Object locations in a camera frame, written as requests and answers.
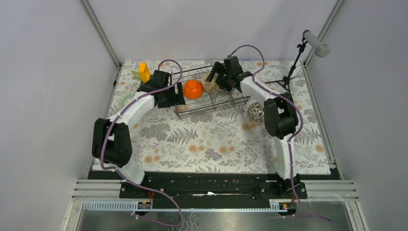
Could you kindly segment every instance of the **dish rack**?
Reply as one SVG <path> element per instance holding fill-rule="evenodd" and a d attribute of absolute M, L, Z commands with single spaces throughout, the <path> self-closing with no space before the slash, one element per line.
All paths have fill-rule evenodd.
<path fill-rule="evenodd" d="M 183 86 L 191 79 L 196 79 L 201 82 L 202 75 L 207 71 L 211 71 L 211 68 L 212 66 L 203 66 L 183 71 L 183 76 L 181 77 L 180 82 Z M 179 72 L 173 74 L 173 81 L 178 78 L 178 74 Z M 173 106 L 173 111 L 180 119 L 188 118 L 190 116 L 198 116 L 217 110 L 245 105 L 250 98 L 250 96 L 242 94 L 237 89 L 233 89 L 231 92 L 221 89 L 211 93 L 204 91 L 203 95 L 198 99 L 192 100 L 184 97 L 186 104 Z"/>

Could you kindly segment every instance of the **floral pattern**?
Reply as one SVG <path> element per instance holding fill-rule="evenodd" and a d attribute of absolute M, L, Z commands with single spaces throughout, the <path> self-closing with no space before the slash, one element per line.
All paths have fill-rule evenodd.
<path fill-rule="evenodd" d="M 150 72 L 159 61 L 126 61 L 115 90 L 110 115 L 123 107 L 123 95 L 134 93 L 140 80 L 132 72 L 146 62 Z M 212 65 L 214 61 L 180 61 L 183 70 Z M 241 61 L 242 68 L 254 72 L 261 62 Z M 292 62 L 266 62 L 256 78 L 262 82 L 279 80 L 285 76 Z M 175 64 L 162 64 L 161 70 L 178 72 Z M 301 66 L 291 81 L 294 103 L 305 118 L 302 132 L 294 139 L 295 167 L 300 174 L 329 174 L 317 116 L 311 105 Z M 285 90 L 276 83 L 268 86 L 278 92 Z M 148 111 L 130 128 L 132 159 L 146 171 L 275 173 L 278 158 L 275 144 L 264 123 L 250 118 L 246 105 L 219 110 L 208 114 L 179 119 L 172 108 Z M 100 170 L 99 160 L 94 170 Z"/>

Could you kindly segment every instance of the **orange bowl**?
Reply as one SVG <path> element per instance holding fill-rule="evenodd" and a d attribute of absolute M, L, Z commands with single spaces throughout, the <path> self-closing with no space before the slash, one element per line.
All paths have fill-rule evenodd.
<path fill-rule="evenodd" d="M 197 99 L 203 95 L 204 89 L 197 80 L 189 80 L 183 86 L 183 94 L 189 99 Z"/>

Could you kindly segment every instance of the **gray wall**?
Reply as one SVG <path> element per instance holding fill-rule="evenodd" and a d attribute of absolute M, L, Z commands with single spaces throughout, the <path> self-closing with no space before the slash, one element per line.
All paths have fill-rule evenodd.
<path fill-rule="evenodd" d="M 78 0 L 0 9 L 0 230 L 55 231 L 115 67 Z"/>
<path fill-rule="evenodd" d="M 315 57 L 313 82 L 338 161 L 370 230 L 406 230 L 408 2 L 348 1 Z"/>
<path fill-rule="evenodd" d="M 302 32 L 309 29 L 318 34 L 336 0 L 90 3 L 122 61 L 220 60 L 242 44 L 258 46 L 267 60 L 294 60 Z M 260 60 L 256 51 L 247 49 L 237 55 Z"/>

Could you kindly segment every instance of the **cable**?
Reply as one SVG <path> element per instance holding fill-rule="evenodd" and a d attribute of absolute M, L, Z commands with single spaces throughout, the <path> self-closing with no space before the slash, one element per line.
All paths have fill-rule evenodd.
<path fill-rule="evenodd" d="M 125 111 L 126 111 L 127 109 L 129 109 L 129 107 L 131 107 L 134 103 L 136 103 L 137 101 L 139 101 L 140 99 L 142 99 L 143 97 L 148 96 L 148 95 L 151 95 L 151 94 L 154 94 L 154 93 L 157 93 L 157 92 L 161 92 L 161 91 L 167 90 L 167 89 L 169 89 L 169 88 L 175 86 L 175 85 L 180 81 L 180 79 L 181 79 L 181 77 L 182 77 L 182 75 L 183 75 L 183 70 L 182 70 L 182 68 L 181 68 L 181 65 L 180 65 L 177 61 L 172 60 L 172 59 L 163 60 L 161 63 L 159 63 L 159 67 L 158 67 L 157 69 L 160 70 L 160 66 L 162 65 L 162 63 L 167 62 L 167 61 L 174 62 L 175 64 L 177 64 L 177 66 L 179 66 L 178 68 L 180 69 L 180 76 L 179 76 L 178 79 L 177 79 L 173 84 L 171 84 L 170 86 L 165 87 L 165 88 L 162 88 L 162 89 L 154 90 L 154 91 L 148 92 L 148 93 L 146 93 L 146 94 L 143 94 L 143 95 L 139 96 L 137 99 L 131 101 L 126 107 L 123 108 L 123 110 L 120 112 L 120 114 L 112 121 L 112 123 L 110 124 L 110 126 L 109 126 L 109 128 L 108 128 L 108 131 L 106 132 L 105 139 L 103 140 L 100 162 L 101 162 L 101 168 L 102 168 L 102 169 L 104 169 L 104 170 L 111 170 L 111 169 L 114 170 L 114 171 L 115 171 L 121 178 L 123 178 L 127 183 L 129 183 L 129 184 L 131 184 L 131 185 L 133 185 L 133 186 L 135 186 L 135 187 L 138 187 L 138 188 L 140 188 L 140 189 L 144 189 L 144 190 L 148 190 L 148 191 L 151 191 L 151 192 L 159 193 L 159 194 L 161 194 L 161 195 L 167 197 L 167 198 L 168 198 L 171 202 L 173 202 L 173 204 L 177 207 L 178 213 L 180 214 L 180 222 L 179 222 L 178 224 L 168 224 L 168 223 L 161 222 L 161 221 L 159 221 L 159 220 L 155 220 L 155 219 L 152 219 L 152 218 L 146 218 L 146 217 L 139 216 L 139 215 L 136 215 L 136 218 L 139 218 L 139 217 L 140 217 L 141 219 L 149 220 L 149 221 L 152 221 L 152 222 L 161 224 L 161 225 L 165 225 L 165 226 L 169 226 L 169 227 L 177 227 L 177 226 L 180 226 L 180 225 L 183 223 L 183 221 L 184 221 L 184 216 L 183 216 L 183 213 L 181 212 L 180 206 L 177 204 L 177 202 L 176 202 L 173 198 L 171 198 L 169 195 L 167 195 L 166 193 L 161 192 L 161 191 L 159 191 L 159 190 L 151 189 L 151 188 L 148 188 L 148 187 L 144 187 L 144 186 L 138 185 L 138 184 L 136 184 L 136 183 L 130 181 L 129 179 L 126 179 L 126 177 L 123 175 L 122 172 L 120 172 L 120 170 L 119 170 L 118 168 L 116 168 L 116 167 L 105 167 L 104 164 L 103 164 L 103 158 L 105 157 L 105 149 L 106 149 L 106 144 L 108 143 L 109 135 L 111 134 L 111 131 L 112 131 L 114 125 L 115 125 L 116 122 L 120 119 L 120 117 L 123 116 L 123 114 L 125 113 Z"/>
<path fill-rule="evenodd" d="M 279 94 L 276 94 L 276 93 L 270 91 L 269 89 L 267 89 L 267 88 L 265 88 L 264 86 L 262 86 L 262 84 L 260 84 L 260 83 L 255 79 L 255 75 L 256 75 L 257 73 L 259 73 L 260 71 L 262 71 L 262 70 L 264 69 L 264 67 L 265 67 L 265 59 L 264 59 L 264 56 L 263 56 L 262 52 L 261 52 L 257 47 L 255 47 L 255 46 L 253 46 L 253 45 L 245 44 L 245 45 L 242 45 L 242 46 L 237 47 L 229 56 L 232 56 L 238 49 L 240 49 L 240 48 L 242 48 L 242 47 L 252 47 L 252 48 L 254 48 L 255 50 L 257 50 L 257 51 L 259 52 L 259 54 L 261 55 L 261 58 L 262 58 L 262 67 L 261 67 L 259 70 L 257 70 L 257 71 L 254 72 L 254 74 L 252 75 L 252 81 L 253 81 L 258 87 L 260 87 L 262 90 L 266 91 L 267 93 L 269 93 L 269 94 L 271 94 L 271 95 L 273 95 L 273 96 L 276 96 L 276 97 L 279 97 L 279 98 L 285 100 L 287 103 L 289 103 L 289 104 L 296 110 L 296 113 L 298 113 L 298 115 L 299 115 L 299 117 L 300 117 L 300 128 L 299 128 L 299 130 L 296 131 L 296 132 L 288 139 L 289 159 L 290 159 L 290 165 L 291 165 L 291 185 L 292 185 L 293 194 L 295 195 L 295 197 L 296 197 L 297 201 L 299 202 L 299 204 L 300 204 L 310 215 L 312 215 L 313 217 L 315 217 L 315 218 L 317 218 L 317 219 L 323 220 L 323 221 L 325 221 L 325 222 L 333 223 L 333 221 L 332 221 L 331 219 L 326 218 L 326 217 L 323 217 L 323 216 L 318 216 L 318 215 L 314 214 L 312 211 L 310 211 L 308 208 L 306 208 L 306 206 L 303 204 L 303 202 L 300 201 L 300 199 L 299 199 L 299 197 L 298 197 L 298 195 L 297 195 L 297 193 L 296 193 L 296 190 L 294 189 L 294 182 L 293 182 L 293 154 L 292 154 L 291 140 L 292 140 L 296 135 L 298 135 L 298 134 L 300 133 L 300 131 L 303 129 L 303 123 L 304 123 L 304 121 L 303 121 L 303 116 L 302 116 L 302 114 L 300 113 L 299 108 L 297 108 L 296 105 L 295 105 L 292 101 L 290 101 L 289 99 L 287 99 L 286 97 L 283 97 L 283 96 L 281 96 L 281 95 L 279 95 Z"/>

